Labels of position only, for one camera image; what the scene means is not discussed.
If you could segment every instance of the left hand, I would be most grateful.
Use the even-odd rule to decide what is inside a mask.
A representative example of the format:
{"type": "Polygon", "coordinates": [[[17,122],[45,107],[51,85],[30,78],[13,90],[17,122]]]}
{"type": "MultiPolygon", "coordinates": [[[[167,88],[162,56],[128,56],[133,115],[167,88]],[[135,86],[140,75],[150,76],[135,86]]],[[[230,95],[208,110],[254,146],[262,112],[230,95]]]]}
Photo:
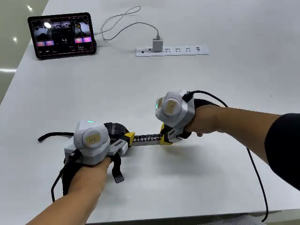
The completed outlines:
{"type": "Polygon", "coordinates": [[[111,158],[105,157],[95,166],[80,168],[71,181],[69,193],[77,190],[87,190],[100,195],[105,187],[107,168],[111,162],[111,158]]]}

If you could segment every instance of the power strip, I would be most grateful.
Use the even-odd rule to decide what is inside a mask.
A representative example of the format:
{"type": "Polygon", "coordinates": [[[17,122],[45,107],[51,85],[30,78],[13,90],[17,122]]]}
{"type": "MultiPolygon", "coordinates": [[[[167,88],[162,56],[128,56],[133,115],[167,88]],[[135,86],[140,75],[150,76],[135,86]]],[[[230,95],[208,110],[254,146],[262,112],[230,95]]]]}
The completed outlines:
{"type": "Polygon", "coordinates": [[[207,45],[164,47],[162,52],[153,52],[152,47],[135,49],[135,56],[137,57],[167,56],[167,55],[208,55],[208,54],[209,51],[207,45]]]}

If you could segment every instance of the right hand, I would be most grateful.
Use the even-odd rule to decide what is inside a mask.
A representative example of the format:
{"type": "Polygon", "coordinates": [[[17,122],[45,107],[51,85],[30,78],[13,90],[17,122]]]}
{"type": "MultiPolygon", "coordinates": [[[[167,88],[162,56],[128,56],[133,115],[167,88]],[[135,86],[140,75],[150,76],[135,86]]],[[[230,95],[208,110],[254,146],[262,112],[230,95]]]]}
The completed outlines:
{"type": "Polygon", "coordinates": [[[195,116],[192,121],[186,125],[185,131],[196,132],[198,137],[203,134],[209,134],[219,131],[218,115],[222,107],[215,105],[205,105],[195,109],[195,116]]]}

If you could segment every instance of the white table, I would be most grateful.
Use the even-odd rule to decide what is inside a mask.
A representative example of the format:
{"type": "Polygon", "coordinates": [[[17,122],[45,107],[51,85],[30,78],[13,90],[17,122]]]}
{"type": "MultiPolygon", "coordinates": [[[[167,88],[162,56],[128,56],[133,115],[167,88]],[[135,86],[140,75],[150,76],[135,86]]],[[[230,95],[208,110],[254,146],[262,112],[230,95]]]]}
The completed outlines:
{"type": "MultiPolygon", "coordinates": [[[[24,224],[51,203],[65,137],[80,119],[115,121],[136,134],[158,132],[155,100],[169,90],[207,90],[232,107],[300,112],[299,1],[49,0],[44,15],[88,11],[94,30],[142,2],[132,21],[158,27],[165,45],[208,44],[209,56],[136,58],[155,32],[136,26],[97,54],[37,60],[30,44],[0,107],[0,218],[24,224]]],[[[300,208],[300,192],[255,156],[270,210],[300,208]]],[[[111,173],[88,222],[264,211],[246,149],[225,134],[195,135],[169,147],[130,149],[125,181],[111,173]]],[[[61,196],[61,185],[56,196],[61,196]]]]}

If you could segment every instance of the yellow label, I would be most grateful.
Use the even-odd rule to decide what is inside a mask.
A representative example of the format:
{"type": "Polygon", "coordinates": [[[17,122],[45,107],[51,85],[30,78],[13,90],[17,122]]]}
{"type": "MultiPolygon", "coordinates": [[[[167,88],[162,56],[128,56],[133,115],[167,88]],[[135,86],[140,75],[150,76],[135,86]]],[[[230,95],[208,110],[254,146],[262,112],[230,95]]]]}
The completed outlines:
{"type": "Polygon", "coordinates": [[[175,106],[176,106],[176,102],[173,100],[169,100],[168,105],[165,109],[165,113],[172,114],[174,112],[175,106]]]}
{"type": "Polygon", "coordinates": [[[100,142],[100,134],[94,134],[85,138],[87,146],[100,142]]]}
{"type": "Polygon", "coordinates": [[[161,97],[159,100],[158,100],[158,109],[161,107],[161,104],[162,104],[162,102],[163,102],[163,98],[161,97]]]}

